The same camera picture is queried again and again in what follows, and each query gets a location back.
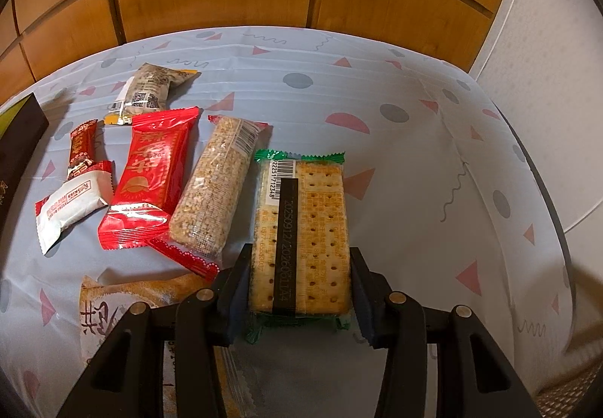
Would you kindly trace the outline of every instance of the white wall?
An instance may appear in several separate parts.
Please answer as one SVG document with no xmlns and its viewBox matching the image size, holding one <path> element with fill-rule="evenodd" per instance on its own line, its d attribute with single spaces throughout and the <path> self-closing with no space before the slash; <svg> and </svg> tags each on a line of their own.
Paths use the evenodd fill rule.
<svg viewBox="0 0 603 418">
<path fill-rule="evenodd" d="M 566 232 L 578 295 L 559 377 L 574 374 L 603 351 L 603 16 L 594 1 L 514 0 L 478 82 L 526 146 Z"/>
</svg>

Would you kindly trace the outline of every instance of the patterned tablecloth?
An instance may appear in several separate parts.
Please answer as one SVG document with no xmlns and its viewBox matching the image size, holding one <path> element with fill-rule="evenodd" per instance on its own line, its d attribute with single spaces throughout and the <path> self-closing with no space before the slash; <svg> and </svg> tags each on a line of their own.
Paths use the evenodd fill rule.
<svg viewBox="0 0 603 418">
<path fill-rule="evenodd" d="M 167 279 L 181 267 L 150 248 L 103 251 L 97 211 L 46 256 L 34 203 L 64 181 L 69 132 L 102 119 L 143 63 L 198 69 L 169 106 L 268 122 L 270 147 L 346 151 L 351 245 L 371 270 L 425 306 L 471 306 L 530 391 L 550 377 L 568 341 L 572 299 L 559 240 L 534 177 L 496 107 L 466 73 L 381 42 L 308 29 L 216 28 L 132 42 L 35 83 L 50 127 L 25 171 L 0 246 L 0 365 L 37 416 L 52 417 L 83 369 L 78 295 L 101 283 Z M 194 129 L 188 172 L 213 126 Z M 97 132 L 100 159 L 121 175 L 129 127 Z M 225 258 L 249 241 L 254 172 L 246 179 Z M 357 326 L 265 331 L 235 345 L 258 416 L 374 413 L 385 351 Z M 435 395 L 430 349 L 428 416 Z"/>
</svg>

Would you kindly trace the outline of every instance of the metal screw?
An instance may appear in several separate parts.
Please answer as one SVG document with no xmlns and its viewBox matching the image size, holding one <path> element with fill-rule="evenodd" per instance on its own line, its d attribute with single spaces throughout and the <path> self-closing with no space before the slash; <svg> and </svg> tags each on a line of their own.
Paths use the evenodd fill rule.
<svg viewBox="0 0 603 418">
<path fill-rule="evenodd" d="M 406 295 L 398 291 L 391 292 L 390 301 L 394 304 L 404 304 L 406 302 Z"/>
<path fill-rule="evenodd" d="M 144 302 L 135 302 L 130 306 L 130 312 L 138 316 L 147 310 L 147 305 Z"/>
<path fill-rule="evenodd" d="M 213 299 L 213 291 L 211 289 L 201 289 L 197 292 L 198 300 L 212 300 Z"/>
<path fill-rule="evenodd" d="M 456 307 L 456 313 L 461 318 L 468 318 L 469 316 L 472 315 L 471 309 L 469 309 L 467 306 L 457 306 Z"/>
</svg>

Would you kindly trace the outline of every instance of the black label strip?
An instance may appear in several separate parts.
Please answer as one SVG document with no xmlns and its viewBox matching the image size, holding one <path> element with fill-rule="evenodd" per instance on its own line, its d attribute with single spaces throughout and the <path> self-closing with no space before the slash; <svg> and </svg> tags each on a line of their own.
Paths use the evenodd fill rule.
<svg viewBox="0 0 603 418">
<path fill-rule="evenodd" d="M 297 178 L 282 178 L 280 180 L 272 313 L 281 316 L 295 315 L 297 187 Z"/>
</svg>

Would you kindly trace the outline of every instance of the snack package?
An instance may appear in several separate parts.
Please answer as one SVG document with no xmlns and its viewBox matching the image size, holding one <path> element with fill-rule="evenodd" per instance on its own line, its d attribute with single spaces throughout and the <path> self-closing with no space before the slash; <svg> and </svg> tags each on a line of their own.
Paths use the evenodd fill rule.
<svg viewBox="0 0 603 418">
<path fill-rule="evenodd" d="M 200 253 L 193 252 L 186 246 L 176 243 L 167 232 L 149 239 L 147 245 L 207 280 L 215 279 L 220 271 L 220 266 L 216 261 L 221 260 L 207 260 Z"/>
<path fill-rule="evenodd" d="M 94 134 L 98 120 L 84 122 L 71 131 L 67 180 L 72 180 L 94 164 Z"/>
<path fill-rule="evenodd" d="M 215 259 L 224 245 L 257 136 L 267 124 L 208 117 L 216 124 L 170 220 L 170 238 Z"/>
<path fill-rule="evenodd" d="M 84 122 L 73 129 L 67 181 L 52 195 L 35 203 L 35 225 L 44 254 L 57 242 L 61 231 L 111 202 L 112 164 L 94 161 L 96 123 L 96 120 Z"/>
<path fill-rule="evenodd" d="M 210 283 L 197 275 L 189 274 L 171 280 L 132 282 L 120 285 L 101 285 L 84 277 L 80 290 L 80 345 L 81 357 L 86 365 L 102 345 L 105 337 L 115 327 L 130 306 L 138 301 L 159 308 L 180 303 Z M 164 416 L 176 417 L 175 345 L 167 341 L 164 348 Z M 233 355 L 228 349 L 216 351 L 216 364 L 222 397 L 228 417 L 252 416 L 241 410 L 251 410 L 253 400 L 244 396 L 246 386 L 241 373 L 231 369 Z"/>
<path fill-rule="evenodd" d="M 105 124 L 130 126 L 136 115 L 166 110 L 170 87 L 178 86 L 196 74 L 195 70 L 143 64 L 119 92 L 112 111 L 105 116 Z"/>
<path fill-rule="evenodd" d="M 260 150 L 249 308 L 279 316 L 350 309 L 343 154 Z"/>
<path fill-rule="evenodd" d="M 199 108 L 133 118 L 128 160 L 109 211 L 98 226 L 105 250 L 146 246 L 168 229 L 182 190 L 189 131 Z"/>
</svg>

